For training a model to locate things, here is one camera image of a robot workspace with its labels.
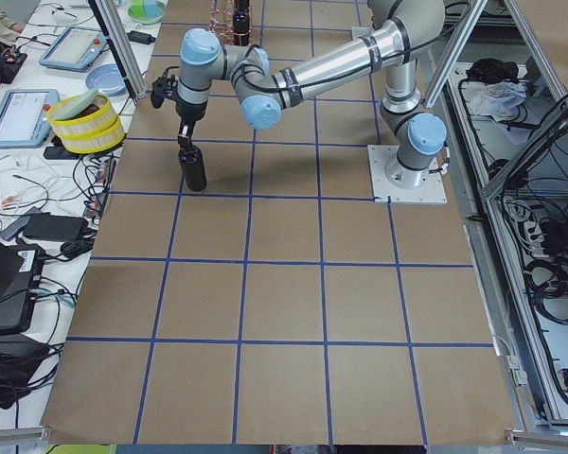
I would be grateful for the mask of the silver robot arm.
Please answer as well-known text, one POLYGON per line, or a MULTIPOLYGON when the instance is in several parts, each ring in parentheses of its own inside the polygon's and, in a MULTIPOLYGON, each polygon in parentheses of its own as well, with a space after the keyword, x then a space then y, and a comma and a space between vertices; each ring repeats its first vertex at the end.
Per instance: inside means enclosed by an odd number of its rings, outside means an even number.
POLYGON ((231 82, 242 113, 255 130, 274 127, 285 109, 380 71, 386 74, 383 108, 392 114, 415 109, 420 102, 417 59, 438 40, 445 6, 441 1, 371 1, 368 6, 373 14, 368 34, 276 73, 269 70, 267 52, 256 45, 225 45, 208 30, 188 30, 175 93, 184 173, 190 176, 204 169, 191 136, 204 117, 215 80, 231 82))

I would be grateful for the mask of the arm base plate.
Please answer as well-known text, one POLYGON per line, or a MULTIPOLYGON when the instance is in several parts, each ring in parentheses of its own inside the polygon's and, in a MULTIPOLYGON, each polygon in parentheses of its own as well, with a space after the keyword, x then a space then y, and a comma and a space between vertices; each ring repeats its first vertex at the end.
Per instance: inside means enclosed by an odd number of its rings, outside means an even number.
POLYGON ((376 46, 372 37, 373 31, 372 27, 355 26, 351 29, 351 36, 354 40, 363 43, 366 48, 372 48, 376 46))
POLYGON ((434 157, 428 168, 415 171, 401 165, 398 146, 367 147, 373 201, 376 203, 443 205, 447 197, 434 157))

